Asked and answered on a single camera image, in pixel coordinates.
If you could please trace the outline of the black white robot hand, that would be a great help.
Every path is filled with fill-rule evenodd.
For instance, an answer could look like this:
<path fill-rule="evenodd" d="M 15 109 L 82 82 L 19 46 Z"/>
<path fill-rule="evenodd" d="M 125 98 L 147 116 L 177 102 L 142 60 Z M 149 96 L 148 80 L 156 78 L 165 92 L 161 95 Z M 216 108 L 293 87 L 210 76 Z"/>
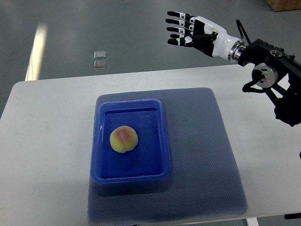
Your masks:
<path fill-rule="evenodd" d="M 175 46 L 194 47 L 210 57 L 221 57 L 227 61 L 237 61 L 241 52 L 245 49 L 242 39 L 227 34 L 227 31 L 216 23 L 201 17 L 187 13 L 168 11 L 168 24 L 180 27 L 167 27 L 171 34 L 167 43 Z"/>

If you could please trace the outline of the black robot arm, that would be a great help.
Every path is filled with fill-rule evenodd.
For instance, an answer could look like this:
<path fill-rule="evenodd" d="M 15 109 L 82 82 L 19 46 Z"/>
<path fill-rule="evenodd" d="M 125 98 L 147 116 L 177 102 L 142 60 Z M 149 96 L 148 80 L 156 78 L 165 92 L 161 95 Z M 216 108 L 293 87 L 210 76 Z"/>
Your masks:
<path fill-rule="evenodd" d="M 253 64 L 251 81 L 243 92 L 264 93 L 271 100 L 275 118 L 290 126 L 301 122 L 301 64 L 283 48 L 256 39 L 250 41 L 240 20 L 240 37 L 227 33 L 220 25 L 188 13 L 168 11 L 171 32 L 168 44 L 195 48 L 209 57 L 221 57 L 240 66 Z"/>

